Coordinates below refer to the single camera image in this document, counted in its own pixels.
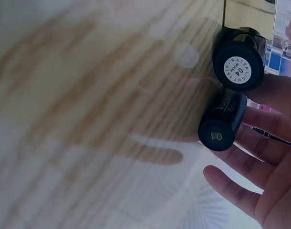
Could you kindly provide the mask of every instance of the wood grain surface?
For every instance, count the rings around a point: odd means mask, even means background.
[[[1,229],[176,228],[134,195],[197,141],[223,2],[0,0]]]

